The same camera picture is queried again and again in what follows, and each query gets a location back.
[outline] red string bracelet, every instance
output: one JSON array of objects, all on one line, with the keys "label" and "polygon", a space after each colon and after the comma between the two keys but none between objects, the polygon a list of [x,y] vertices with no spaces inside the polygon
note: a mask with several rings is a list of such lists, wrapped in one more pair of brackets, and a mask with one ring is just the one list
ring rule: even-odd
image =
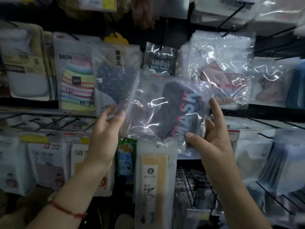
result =
[{"label": "red string bracelet", "polygon": [[87,215],[87,213],[85,213],[85,214],[74,214],[71,211],[61,207],[60,205],[58,205],[53,200],[49,201],[48,204],[50,204],[51,206],[53,206],[57,210],[62,211],[64,213],[68,214],[68,215],[73,215],[75,219],[84,219],[86,217],[86,215]]}]

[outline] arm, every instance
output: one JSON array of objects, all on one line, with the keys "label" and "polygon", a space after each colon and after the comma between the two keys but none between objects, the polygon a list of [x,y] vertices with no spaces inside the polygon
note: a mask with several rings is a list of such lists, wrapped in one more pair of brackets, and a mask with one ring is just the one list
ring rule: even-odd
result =
[{"label": "arm", "polygon": [[[84,214],[109,169],[118,143],[118,132],[124,122],[122,112],[107,122],[115,106],[107,108],[98,119],[81,169],[60,189],[54,202],[74,214]],[[28,225],[28,229],[77,229],[81,219],[47,205]]]},{"label": "arm", "polygon": [[244,183],[230,143],[222,111],[214,98],[210,100],[214,123],[207,121],[205,138],[185,135],[201,154],[201,161],[211,185],[215,188],[231,229],[271,229]]}]

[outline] forearm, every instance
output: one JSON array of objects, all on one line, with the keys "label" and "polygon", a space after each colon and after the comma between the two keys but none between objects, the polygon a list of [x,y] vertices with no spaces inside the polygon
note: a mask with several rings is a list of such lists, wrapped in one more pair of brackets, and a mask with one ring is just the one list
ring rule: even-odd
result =
[{"label": "forearm", "polygon": [[[54,202],[74,214],[85,213],[108,167],[101,171],[83,165],[57,193]],[[75,219],[51,205],[47,205],[29,224],[28,229],[77,229],[81,219]]]},{"label": "forearm", "polygon": [[230,229],[271,229],[243,183],[220,190],[219,198]]}]

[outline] person's left hand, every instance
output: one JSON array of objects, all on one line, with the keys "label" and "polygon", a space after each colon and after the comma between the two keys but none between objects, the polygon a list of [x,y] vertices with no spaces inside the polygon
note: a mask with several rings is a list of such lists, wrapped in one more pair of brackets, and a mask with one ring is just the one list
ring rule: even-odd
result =
[{"label": "person's left hand", "polygon": [[115,109],[115,104],[108,106],[97,120],[89,151],[83,163],[83,167],[89,167],[98,174],[104,172],[105,168],[108,169],[112,164],[119,141],[119,130],[125,120],[124,111],[107,120]]}]

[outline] hand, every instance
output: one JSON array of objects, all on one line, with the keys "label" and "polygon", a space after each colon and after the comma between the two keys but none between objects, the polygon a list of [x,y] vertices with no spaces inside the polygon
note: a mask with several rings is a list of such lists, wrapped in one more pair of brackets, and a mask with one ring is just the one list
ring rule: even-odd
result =
[{"label": "hand", "polygon": [[115,109],[115,104],[108,106],[98,118],[90,140],[88,155],[82,165],[96,172],[97,175],[105,172],[105,168],[108,169],[112,164],[119,141],[118,133],[125,120],[124,111],[107,120]]},{"label": "hand", "polygon": [[217,192],[226,191],[231,187],[239,188],[243,182],[239,175],[223,113],[214,98],[210,99],[210,105],[215,124],[206,120],[205,138],[189,132],[185,137],[200,152],[209,182]]}]

